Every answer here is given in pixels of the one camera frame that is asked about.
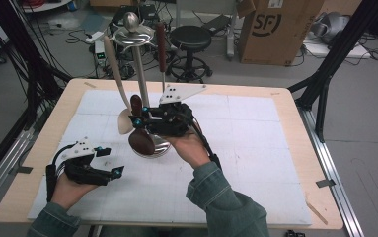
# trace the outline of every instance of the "sleeve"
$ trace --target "sleeve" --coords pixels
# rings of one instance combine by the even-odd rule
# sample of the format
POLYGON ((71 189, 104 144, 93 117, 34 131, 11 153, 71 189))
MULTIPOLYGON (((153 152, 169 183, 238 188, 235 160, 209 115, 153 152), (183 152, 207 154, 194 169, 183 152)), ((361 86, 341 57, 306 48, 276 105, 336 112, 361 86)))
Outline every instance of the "sleeve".
POLYGON ((265 209, 234 192, 214 162, 196 168, 193 174, 187 198, 206 212, 210 237, 269 236, 265 209))
POLYGON ((28 237, 73 236, 80 225, 80 218, 69 216, 56 203, 49 202, 29 228, 28 237))

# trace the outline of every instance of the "wooden table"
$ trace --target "wooden table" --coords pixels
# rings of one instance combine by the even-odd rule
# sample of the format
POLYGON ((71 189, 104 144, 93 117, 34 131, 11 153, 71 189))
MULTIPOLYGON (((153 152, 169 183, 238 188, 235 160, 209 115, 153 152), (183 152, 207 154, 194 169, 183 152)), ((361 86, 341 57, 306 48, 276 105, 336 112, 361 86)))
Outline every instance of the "wooden table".
MULTIPOLYGON (((135 81, 124 81, 123 86, 126 90, 138 91, 138 84, 135 81)), ((161 83, 158 82, 148 82, 147 88, 149 92, 161 92, 162 90, 161 83)), ((27 216, 38 192, 44 167, 56 152, 62 134, 75 114, 82 96, 87 90, 93 89, 117 90, 117 86, 113 80, 74 79, 69 82, 23 164, 27 167, 33 167, 32 172, 30 174, 17 174, 0 203, 0 222, 31 222, 27 219, 27 216)), ((301 227, 301 229, 342 228, 343 222, 329 187, 318 188, 316 185, 316 182, 325 180, 325 176, 288 90, 284 88, 208 85, 208 89, 202 94, 273 98, 312 215, 313 224, 301 227)), ((294 226, 285 225, 271 226, 271 228, 277 227, 294 228, 294 226)))

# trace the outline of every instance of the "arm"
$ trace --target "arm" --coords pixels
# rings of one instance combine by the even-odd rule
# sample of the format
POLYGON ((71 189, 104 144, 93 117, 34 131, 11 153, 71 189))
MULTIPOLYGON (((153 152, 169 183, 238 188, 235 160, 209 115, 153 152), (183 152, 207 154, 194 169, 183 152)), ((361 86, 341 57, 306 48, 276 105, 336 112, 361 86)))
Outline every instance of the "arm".
POLYGON ((38 215, 28 231, 28 237, 72 236, 78 229, 80 218, 69 216, 68 209, 77 203, 94 185, 79 185, 62 174, 57 183, 51 202, 38 215))
POLYGON ((222 171, 210 162, 200 139, 193 133, 166 138, 194 168, 187 198, 206 212, 210 237, 269 236, 265 209, 248 196, 234 192, 222 171))

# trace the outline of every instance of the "stool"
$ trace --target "stool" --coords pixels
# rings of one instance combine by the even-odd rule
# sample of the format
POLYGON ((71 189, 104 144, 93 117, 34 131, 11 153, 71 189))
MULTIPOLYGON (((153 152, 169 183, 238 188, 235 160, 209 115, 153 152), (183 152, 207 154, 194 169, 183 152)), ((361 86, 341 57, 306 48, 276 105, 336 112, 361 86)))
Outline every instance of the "stool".
POLYGON ((208 48, 212 42, 210 33, 201 27, 196 26, 181 26, 175 28, 171 34, 171 43, 181 50, 187 52, 184 57, 176 58, 170 62, 166 75, 173 74, 177 78, 177 82, 185 80, 186 82, 199 80, 203 84, 201 79, 204 75, 211 76, 213 71, 210 67, 200 58, 194 57, 196 52, 200 52, 208 48), (200 65, 194 66, 193 63, 197 61, 200 65), (203 69, 201 74, 197 74, 196 71, 203 69))

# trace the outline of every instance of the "floor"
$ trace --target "floor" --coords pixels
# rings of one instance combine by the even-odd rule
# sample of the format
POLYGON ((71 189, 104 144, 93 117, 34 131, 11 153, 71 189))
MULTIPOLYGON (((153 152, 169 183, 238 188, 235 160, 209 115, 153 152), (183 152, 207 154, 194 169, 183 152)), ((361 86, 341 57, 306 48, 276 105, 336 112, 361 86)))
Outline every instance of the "floor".
MULTIPOLYGON (((39 17, 45 19, 62 11, 51 11, 39 17)), ((73 15, 81 23, 92 22, 89 20, 94 19, 99 21, 103 15, 104 18, 96 26, 85 26, 88 33, 91 33, 106 27, 109 14, 112 13, 97 14, 87 7, 73 15)), ((86 37, 79 33, 76 36, 82 40, 86 37)), ((94 76, 93 57, 88 46, 81 42, 67 43, 68 38, 71 38, 68 32, 62 31, 45 35, 52 54, 70 74, 76 77, 94 76)), ((368 46, 378 47, 378 40, 370 41, 368 46)), ((225 48, 225 39, 216 37, 207 51, 197 55, 213 69, 213 76, 206 78, 205 83, 286 88, 312 75, 322 62, 322 59, 306 55, 303 64, 296 67, 241 64, 237 55, 229 61, 224 53, 225 48)), ((151 55, 143 57, 146 69, 157 65, 156 61, 149 63, 150 57, 151 55)), ((294 64, 301 61, 302 57, 298 57, 294 64)), ((9 62, 0 64, 0 142, 26 107, 22 87, 13 73, 9 62)), ((145 77, 149 81, 161 81, 158 67, 146 70, 145 77)), ((329 91, 324 132, 327 146, 364 235, 378 237, 377 60, 361 60, 358 65, 345 62, 335 74, 329 91)), ((10 175, 0 189, 0 200, 12 179, 13 176, 10 175)), ((27 228, 28 225, 0 223, 0 236, 25 236, 27 228)), ((87 236, 86 231, 88 226, 83 226, 75 236, 87 236)), ((271 229, 270 232, 271 236, 277 237, 284 236, 285 231, 271 229)), ((347 236, 344 230, 303 232, 307 236, 347 236)))

